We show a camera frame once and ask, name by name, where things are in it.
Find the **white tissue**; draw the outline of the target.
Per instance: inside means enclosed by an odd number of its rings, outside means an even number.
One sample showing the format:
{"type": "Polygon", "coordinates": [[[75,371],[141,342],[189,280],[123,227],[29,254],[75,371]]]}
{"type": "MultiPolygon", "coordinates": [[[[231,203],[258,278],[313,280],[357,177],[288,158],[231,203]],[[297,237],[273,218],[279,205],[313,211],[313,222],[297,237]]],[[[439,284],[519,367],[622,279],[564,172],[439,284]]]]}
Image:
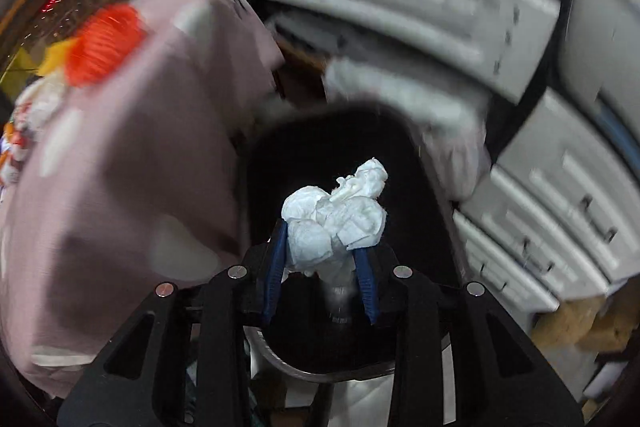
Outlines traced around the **white tissue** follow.
{"type": "Polygon", "coordinates": [[[378,202],[388,178],[375,158],[336,179],[332,192],[307,185],[288,196],[281,218],[288,224],[286,269],[331,285],[355,272],[352,252],[380,243],[387,212],[378,202]]]}

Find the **orange foam fruit net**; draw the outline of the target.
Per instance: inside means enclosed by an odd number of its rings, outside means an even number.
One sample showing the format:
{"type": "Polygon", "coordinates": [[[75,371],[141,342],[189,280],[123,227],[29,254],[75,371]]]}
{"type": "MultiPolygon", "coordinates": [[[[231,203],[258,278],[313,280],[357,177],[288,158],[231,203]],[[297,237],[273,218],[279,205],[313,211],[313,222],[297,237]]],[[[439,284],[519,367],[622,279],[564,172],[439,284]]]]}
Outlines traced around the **orange foam fruit net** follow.
{"type": "Polygon", "coordinates": [[[107,5],[95,12],[74,37],[64,63],[72,87],[93,86],[116,72],[146,36],[140,13],[130,4],[107,5]]]}

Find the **white red printed plastic bag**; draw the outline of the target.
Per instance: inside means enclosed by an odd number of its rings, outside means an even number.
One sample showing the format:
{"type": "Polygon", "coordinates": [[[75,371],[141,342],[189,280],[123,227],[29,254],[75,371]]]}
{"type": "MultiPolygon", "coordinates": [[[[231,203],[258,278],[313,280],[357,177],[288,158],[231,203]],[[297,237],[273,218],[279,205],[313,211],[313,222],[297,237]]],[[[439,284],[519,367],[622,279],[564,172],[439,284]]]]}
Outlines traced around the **white red printed plastic bag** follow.
{"type": "Polygon", "coordinates": [[[68,84],[62,70],[39,77],[16,99],[1,138],[1,193],[17,184],[32,149],[66,98],[68,84]]]}

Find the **black trash bin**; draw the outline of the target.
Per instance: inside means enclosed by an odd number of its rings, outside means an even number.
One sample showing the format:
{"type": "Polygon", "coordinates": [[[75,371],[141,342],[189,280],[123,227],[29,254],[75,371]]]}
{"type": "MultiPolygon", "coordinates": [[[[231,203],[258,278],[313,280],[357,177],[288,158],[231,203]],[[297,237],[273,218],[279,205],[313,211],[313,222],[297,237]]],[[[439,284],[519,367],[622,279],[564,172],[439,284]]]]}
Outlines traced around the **black trash bin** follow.
{"type": "MultiPolygon", "coordinates": [[[[461,286],[460,239],[452,209],[436,180],[418,128],[382,104],[334,104],[300,113],[262,129],[242,147],[239,193],[246,214],[245,239],[260,247],[278,231],[281,207],[298,188],[327,188],[370,158],[390,176],[381,195],[387,213],[382,235],[396,260],[439,289],[439,306],[461,286]]],[[[325,266],[329,283],[302,272],[280,288],[269,322],[248,332],[263,358],[307,381],[368,379],[390,372],[395,317],[389,295],[382,315],[364,311],[355,265],[341,249],[325,266]]]]}

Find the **pink polka dot tablecloth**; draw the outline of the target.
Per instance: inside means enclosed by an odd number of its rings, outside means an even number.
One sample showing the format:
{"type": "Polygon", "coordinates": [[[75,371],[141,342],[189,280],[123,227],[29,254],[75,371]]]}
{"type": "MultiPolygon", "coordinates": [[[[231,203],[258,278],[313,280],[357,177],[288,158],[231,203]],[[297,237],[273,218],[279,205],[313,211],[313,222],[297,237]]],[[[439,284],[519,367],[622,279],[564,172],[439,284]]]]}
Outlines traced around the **pink polka dot tablecloth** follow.
{"type": "Polygon", "coordinates": [[[55,398],[158,284],[237,262],[234,141],[282,56],[246,0],[134,0],[146,38],[73,88],[1,201],[1,342],[55,398]]]}

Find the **white fluffy rug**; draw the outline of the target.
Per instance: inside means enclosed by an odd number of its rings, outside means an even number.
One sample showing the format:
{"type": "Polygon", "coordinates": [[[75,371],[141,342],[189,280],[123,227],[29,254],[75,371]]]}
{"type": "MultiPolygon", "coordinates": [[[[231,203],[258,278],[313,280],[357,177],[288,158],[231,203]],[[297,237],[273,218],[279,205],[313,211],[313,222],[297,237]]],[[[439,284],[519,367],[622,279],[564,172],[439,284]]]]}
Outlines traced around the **white fluffy rug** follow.
{"type": "Polygon", "coordinates": [[[468,199],[488,173],[486,116],[490,96],[462,79],[424,69],[418,77],[398,70],[334,58],[323,75],[330,101],[381,103],[408,119],[430,155],[437,179],[454,202],[468,199]]]}

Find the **white drawer cabinet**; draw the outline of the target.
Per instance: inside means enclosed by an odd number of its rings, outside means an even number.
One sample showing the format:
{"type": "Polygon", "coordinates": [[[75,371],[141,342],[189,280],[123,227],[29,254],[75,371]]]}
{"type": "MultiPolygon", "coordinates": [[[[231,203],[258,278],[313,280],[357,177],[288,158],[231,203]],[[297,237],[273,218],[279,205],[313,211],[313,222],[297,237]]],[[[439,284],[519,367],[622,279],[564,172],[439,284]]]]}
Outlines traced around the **white drawer cabinet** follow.
{"type": "Polygon", "coordinates": [[[515,306],[553,311],[639,272],[639,187],[601,132],[547,82],[560,0],[258,0],[334,58],[454,75],[490,96],[490,166],[454,223],[472,271],[515,306]]]}

